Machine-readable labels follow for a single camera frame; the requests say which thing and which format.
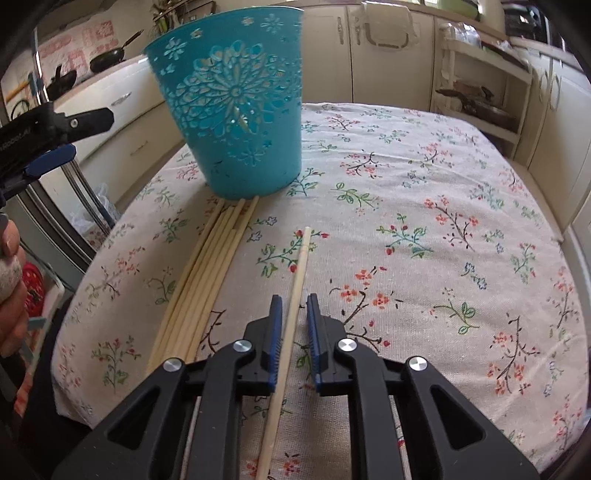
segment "black frying pan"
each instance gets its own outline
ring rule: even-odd
[[[519,121],[510,113],[490,105],[484,98],[469,98],[461,92],[450,89],[439,89],[435,91],[446,97],[459,98],[462,102],[462,109],[468,115],[473,115],[506,130],[517,132]]]
[[[113,65],[117,65],[125,57],[124,48],[138,38],[144,30],[140,30],[133,34],[133,36],[123,44],[122,47],[114,48],[113,50],[101,53],[97,57],[90,61],[90,70],[92,73],[104,72],[106,69],[110,69]]]

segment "kitchen cabinet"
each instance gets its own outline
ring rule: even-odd
[[[378,47],[368,34],[363,7],[349,7],[353,101],[429,110],[434,60],[434,17],[412,13],[419,43]]]
[[[561,229],[575,217],[591,183],[591,85],[553,62],[548,108],[529,166]]]
[[[553,60],[535,51],[525,48],[517,49],[519,54],[527,59],[531,65],[533,75],[530,101],[525,114],[525,121],[521,130],[521,138],[513,160],[527,167],[535,153],[535,146],[540,139],[544,118],[550,98],[550,80],[552,79]]]
[[[353,102],[346,7],[304,9],[302,101]]]
[[[109,200],[124,208],[183,137],[143,56],[81,84],[56,102],[56,111],[72,115],[105,106],[115,117],[113,127],[76,142],[76,161],[95,191],[106,183]],[[60,169],[43,175],[40,183],[66,218],[82,207]]]
[[[587,265],[591,265],[591,194],[575,217],[573,229],[583,250]]]

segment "bundle of wooden sticks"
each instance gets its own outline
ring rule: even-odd
[[[224,200],[218,200],[174,289],[148,361],[146,376],[168,358],[181,358],[186,363],[191,363],[195,359],[211,309],[258,199],[259,197],[252,199],[238,227],[235,227],[236,221],[245,201],[240,200],[236,207],[230,206],[222,213]],[[277,439],[281,405],[287,386],[297,316],[306,275],[310,238],[311,229],[306,227],[298,256],[298,269],[292,286],[287,321],[282,333],[277,385],[275,393],[269,400],[256,480],[266,480]]]
[[[167,358],[192,362],[207,326],[209,314],[222,287],[234,253],[248,226],[259,197],[254,197],[236,225],[245,201],[222,212],[220,199],[199,236],[193,253],[178,279],[148,361],[146,375]]]

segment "wooden skewer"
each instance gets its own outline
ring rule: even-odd
[[[304,278],[306,276],[306,265],[308,262],[311,235],[312,230],[307,226],[304,230],[304,237],[302,239],[300,254],[297,261],[294,285],[291,290],[290,306],[287,311],[281,355],[279,357],[277,386],[275,388],[275,393],[273,393],[269,401],[267,424],[265,425],[265,434],[262,439],[256,480],[267,480],[269,468],[271,467],[273,448],[275,448],[275,440],[277,438],[277,429],[279,427],[281,415],[281,406],[285,396],[285,387],[287,385],[287,373],[290,367],[291,351],[293,349],[294,337],[296,335],[297,315],[300,308],[301,292],[304,287]]]
[[[160,345],[161,345],[162,339],[164,337],[164,332],[168,328],[169,321],[171,319],[173,311],[177,305],[179,297],[181,296],[181,292],[184,289],[185,283],[187,282],[187,279],[189,278],[191,270],[193,269],[193,266],[194,266],[195,262],[197,261],[197,257],[201,253],[201,250],[205,245],[207,237],[211,233],[213,226],[215,225],[215,223],[217,221],[217,218],[219,217],[220,213],[222,212],[223,204],[224,204],[223,199],[219,199],[217,201],[217,205],[216,205],[211,217],[209,218],[209,220],[205,224],[205,227],[203,228],[203,232],[201,232],[201,235],[199,235],[199,240],[197,240],[197,244],[193,248],[193,252],[191,253],[191,257],[189,258],[189,261],[187,262],[187,265],[185,266],[183,273],[181,274],[181,277],[177,281],[177,284],[174,288],[173,296],[170,299],[170,301],[168,302],[168,306],[166,307],[166,311],[164,313],[164,318],[162,319],[162,322],[160,323],[160,328],[158,329],[158,333],[156,335],[156,341],[154,343],[154,346],[152,347],[152,352],[150,354],[150,359],[148,360],[148,366],[146,368],[146,376],[149,375],[150,373],[152,373],[154,371],[154,369],[156,369],[156,367],[157,367],[157,365],[154,365],[154,362],[155,362],[155,358],[158,354],[158,351],[160,350]]]
[[[214,246],[211,258],[207,264],[205,264],[205,262],[203,263],[203,273],[197,274],[195,279],[199,279],[197,286],[195,286],[195,289],[192,290],[190,295],[187,297],[187,301],[190,299],[190,305],[187,315],[182,322],[182,335],[178,335],[176,342],[174,343],[173,350],[171,351],[171,353],[178,355],[180,358],[184,358],[189,345],[191,344],[191,339],[197,328],[196,321],[199,319],[199,316],[203,311],[203,305],[205,304],[207,296],[211,291],[213,280],[215,278],[215,272],[219,270],[223,261],[223,257],[220,255],[220,252],[222,252],[222,248],[227,248],[230,245],[228,242],[228,236],[232,231],[236,220],[238,219],[238,215],[244,206],[244,202],[245,201],[243,199],[240,200],[236,206],[236,209],[232,211],[232,216],[225,225],[220,240],[216,242]]]
[[[213,301],[215,301],[215,297],[217,297],[217,295],[213,292],[215,279],[217,279],[219,272],[222,269],[222,263],[224,259],[228,255],[228,252],[230,252],[232,249],[232,243],[234,241],[235,236],[236,230],[233,229],[232,231],[230,231],[228,237],[224,241],[219,257],[217,258],[210,274],[207,275],[209,277],[207,284],[204,286],[202,291],[197,292],[197,295],[199,296],[197,306],[195,307],[193,314],[189,315],[190,326],[184,332],[183,338],[179,343],[178,349],[175,349],[176,356],[185,360],[186,363],[191,363],[193,361],[193,358],[191,358],[190,356],[190,345],[192,345],[193,340],[197,338],[197,335],[200,333],[200,321],[201,318],[206,314],[205,308],[210,303],[209,299],[213,297]],[[209,307],[209,311],[207,312],[207,318],[209,318],[209,313],[211,312],[211,309],[212,308]]]
[[[203,311],[201,313],[201,317],[197,324],[197,329],[195,334],[193,335],[193,340],[191,341],[191,345],[189,346],[189,350],[185,356],[186,362],[192,362],[197,354],[197,349],[199,348],[199,344],[201,343],[201,338],[203,337],[203,332],[205,331],[205,327],[207,326],[207,321],[209,320],[209,316],[211,315],[211,310],[215,301],[217,299],[217,295],[219,294],[220,289],[222,288],[223,281],[226,277],[226,273],[228,273],[228,269],[230,268],[230,264],[232,263],[232,259],[236,254],[236,250],[240,245],[240,241],[242,239],[242,235],[246,231],[246,227],[248,226],[248,222],[251,221],[252,214],[255,211],[256,204],[258,203],[259,197],[254,197],[251,201],[251,204],[248,207],[248,210],[244,214],[244,218],[242,222],[238,226],[236,230],[236,235],[232,241],[232,245],[226,252],[226,256],[223,260],[222,266],[220,267],[219,271],[217,272],[217,276],[213,283],[212,290],[207,298],[207,302],[203,307]]]
[[[168,343],[170,341],[171,335],[175,331],[176,323],[178,322],[178,313],[179,313],[179,310],[183,306],[184,299],[186,298],[186,295],[187,295],[187,289],[190,287],[190,285],[193,282],[195,271],[199,267],[200,260],[202,260],[203,256],[206,255],[208,251],[210,251],[210,246],[213,241],[213,238],[217,235],[217,232],[220,229],[220,224],[223,222],[225,216],[226,216],[226,213],[223,213],[218,217],[218,219],[216,220],[216,222],[213,226],[212,231],[207,236],[207,240],[205,240],[205,244],[203,245],[203,248],[201,249],[199,256],[197,257],[197,260],[196,260],[196,262],[193,266],[193,269],[191,270],[191,273],[189,275],[189,279],[185,283],[183,291],[181,292],[181,295],[180,295],[179,299],[177,300],[177,304],[175,305],[173,313],[170,317],[170,320],[168,321],[168,325],[166,327],[166,330],[164,331],[163,338],[160,340],[160,346],[158,347],[158,351],[154,357],[154,363],[152,365],[154,368],[157,365],[159,365],[160,363],[162,363],[164,360],[166,360],[165,352],[166,352]]]
[[[170,333],[170,337],[167,339],[167,342],[164,344],[163,355],[160,359],[161,362],[173,355],[174,345],[176,344],[179,334],[180,334],[181,330],[183,329],[182,328],[183,327],[183,320],[185,317],[184,313],[189,308],[187,306],[187,303],[191,300],[190,292],[194,289],[194,287],[202,279],[202,276],[200,276],[200,274],[203,272],[205,265],[207,265],[207,263],[211,259],[211,256],[213,255],[213,251],[215,250],[216,245],[220,243],[220,238],[222,237],[223,231],[226,228],[226,225],[228,224],[228,220],[232,216],[232,213],[233,213],[233,207],[230,207],[219,218],[219,220],[216,223],[216,226],[214,227],[214,232],[212,232],[213,236],[210,235],[212,237],[212,241],[209,244],[207,251],[204,253],[203,261],[199,265],[195,265],[195,267],[193,267],[193,272],[191,272],[191,276],[193,277],[193,279],[191,280],[190,285],[185,286],[185,290],[188,287],[189,291],[187,292],[187,295],[183,301],[183,304],[179,305],[180,311],[175,319],[172,331]]]
[[[177,302],[177,305],[174,308],[173,315],[171,316],[171,323],[173,325],[176,322],[178,322],[179,319],[181,321],[184,319],[184,317],[187,313],[187,309],[189,308],[189,305],[186,303],[187,295],[189,295],[189,291],[194,287],[194,285],[195,285],[194,282],[198,281],[198,280],[195,280],[195,278],[197,277],[197,274],[199,272],[201,272],[201,273],[203,272],[203,270],[202,270],[203,260],[206,258],[210,258],[213,253],[213,249],[215,247],[214,240],[218,241],[218,239],[220,238],[220,235],[223,231],[223,221],[224,221],[224,219],[222,217],[225,216],[226,218],[229,218],[229,215],[231,214],[231,212],[232,212],[231,210],[230,210],[230,212],[228,212],[228,211],[224,212],[224,214],[217,220],[215,226],[213,227],[213,230],[211,231],[211,233],[207,237],[207,240],[205,240],[205,245],[203,245],[201,253],[197,257],[197,260],[195,261],[193,269],[191,270],[191,274],[189,275],[189,279],[185,283],[185,288],[183,289],[181,296]],[[170,333],[167,336],[167,342],[169,339],[170,339]]]

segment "blue plastic bucket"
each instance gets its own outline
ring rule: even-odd
[[[268,195],[301,170],[301,17],[253,7],[195,20],[145,49],[212,190]]]

